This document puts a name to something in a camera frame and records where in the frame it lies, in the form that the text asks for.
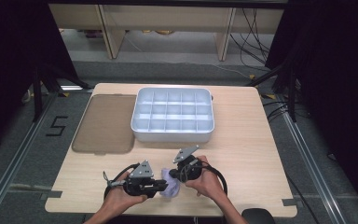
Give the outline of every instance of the floor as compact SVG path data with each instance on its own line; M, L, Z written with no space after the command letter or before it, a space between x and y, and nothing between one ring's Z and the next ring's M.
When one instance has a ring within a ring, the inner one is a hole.
M239 43L243 43L239 34L233 34L233 37ZM273 35L260 35L259 37L261 43L267 47L270 46ZM260 69L265 69L262 67L262 63L241 53L233 39L229 41L226 60L219 62L213 34L208 33L175 32L170 35L160 35L156 32L128 31L120 52L114 60L107 58L106 48L101 38L86 38L83 32L77 30L63 30L62 38L79 74L91 82L109 78L109 74L105 74L106 77L95 74L88 68L88 63L116 64L117 66L123 63L136 63L140 64L136 65L138 70L143 70L148 64L157 69L159 66L170 64L171 67L185 67L188 71L194 73L216 69L231 76L242 78L243 83L247 83L252 74L260 76L260 74L265 73L260 71ZM249 42L258 46L253 38L250 38ZM246 48L263 59L259 49L249 46ZM273 95L270 90L270 84L273 80L274 78L259 86L264 104L276 101L276 99L269 98L271 94ZM75 108L76 106L85 106L90 96L85 93L78 93L72 94L71 97L70 104ZM296 199L298 214L294 218L276 217L275 221L277 223L318 223L307 207L307 204L309 204L319 223L336 223L329 216L328 209L322 202L322 197L310 176L304 157L299 153L298 145L293 140L293 135L287 126L287 117L279 110L277 110L278 113L273 112L277 108L277 104L266 105L266 116L271 115L269 125L279 149L283 167L289 176L289 180L293 180L290 185ZM82 115L81 111L72 110L71 106L68 107L68 102L65 102L64 97L57 97L49 111L50 114L53 111L53 115L70 114L69 119L65 121L65 124L68 124L67 132L64 134L66 137L55 138L54 141L38 140L38 138L42 139L41 136L46 138L46 134L52 131L50 125L54 116L47 115L49 121L43 124L42 131L33 140L33 150L28 152L22 167L1 203L0 223L81 223L90 216L90 214L48 214L44 211L44 200L46 200L48 191L54 183L56 173L59 171L65 155L64 150L56 148L62 146L65 148L68 144L65 138L70 139L76 130L76 126L71 127L70 124L76 124ZM351 187L351 183L340 170L339 165L326 156L328 146L325 145L324 140L318 134L317 127L307 113L307 108L299 105L296 113L298 128L306 139L307 146L324 176L326 185L333 192L346 223L358 223L358 196ZM7 130L2 133L2 139L5 141L2 141L0 145L0 178L15 156L17 148L21 146L23 136L27 134L31 127L32 116L33 103L30 102L19 109ZM44 152L45 158L42 159L40 158L42 152L36 150L37 148L50 151ZM192 218L191 220L184 220L183 223L188 221L193 223ZM117 223L131 222L123 218L118 220ZM211 222L201 219L199 223Z

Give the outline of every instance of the gray carpet floor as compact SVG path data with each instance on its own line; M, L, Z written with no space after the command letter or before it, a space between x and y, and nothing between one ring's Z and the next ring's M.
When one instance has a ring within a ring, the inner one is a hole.
M249 75L257 77L262 71L237 65L196 65L190 63L80 63L74 62L79 77L91 85L101 82L125 83L167 83L195 85L228 85L243 86L250 80ZM260 84L260 94L271 94L270 89L274 78ZM62 84L71 84L61 80ZM19 172L14 178L12 187L0 206L0 223L82 223L90 214L51 214L46 212L44 205L48 190L54 184L66 151L75 134L78 122L86 107L90 93L69 93L67 97L57 97L45 117L42 127L32 143ZM274 100L264 99L263 103ZM277 104L266 105L266 116L278 107ZM1 133L0 140L0 177L26 135L33 118L33 102L20 106L6 130ZM328 146L319 135L318 129L307 112L307 108L296 105L297 125L317 161L328 186L337 198L340 208L349 223L358 223L358 196L340 169L339 165L326 157ZM65 126L61 136L47 136L59 130L51 129L50 125L56 116L58 125ZM320 223L331 223L324 204L313 185L309 172L298 152L296 143L287 128L282 116L270 123L282 164L286 173L293 179L300 192ZM299 192L291 185L297 200L297 216L294 218L276 217L278 224L315 223L310 210L301 202ZM143 223L171 223L168 219L144 219ZM129 217L115 223L134 223ZM193 223L192 218L182 223ZM213 220L200 220L199 223L213 223Z

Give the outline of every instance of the person's right hand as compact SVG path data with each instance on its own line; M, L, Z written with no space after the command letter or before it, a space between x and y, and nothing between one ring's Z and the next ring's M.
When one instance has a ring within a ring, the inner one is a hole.
M206 166L207 163L209 163L205 156L199 156L198 159L203 161L203 166ZM199 178L195 180L187 180L186 186L195 189L197 191L197 196L202 194L214 201L221 197L222 194L226 195L217 175L205 168L202 168L202 173Z

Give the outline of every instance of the desk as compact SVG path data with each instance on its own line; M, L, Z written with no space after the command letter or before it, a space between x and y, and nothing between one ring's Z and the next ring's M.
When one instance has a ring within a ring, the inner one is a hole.
M99 84L93 95L136 94L145 86L161 85ZM269 210L275 217L294 217L296 207L282 203L293 196L257 90L252 87L204 88L213 96L215 128L211 140L201 144L194 155L206 155L211 165L223 174L228 197L238 211L259 207ZM179 147L192 145L135 140L130 153L103 156L76 153L69 147L52 188L52 191L62 191L61 198L48 198L46 209L49 212L95 213L103 202L106 187L103 171L113 178L128 165L148 159L155 178L159 179L162 168L175 168L172 159ZM196 191L184 185L175 198L156 194L155 198L131 207L125 214L222 216L213 201L202 196L197 198Z

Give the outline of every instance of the hand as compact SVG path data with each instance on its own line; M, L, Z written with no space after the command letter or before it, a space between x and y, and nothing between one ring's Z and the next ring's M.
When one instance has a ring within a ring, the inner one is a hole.
M124 173L117 181L125 179L129 174L128 172ZM114 187L106 195L100 210L86 223L105 223L113 217L121 215L129 207L146 201L146 199L146 195L130 196L122 186Z
M209 163L205 156L200 156L198 159L202 161L202 165L206 165L205 162ZM186 186L196 189L197 196L202 194L214 201L219 197L222 197L223 194L226 195L217 175L205 168L202 168L202 173L199 178L195 180L187 180Z

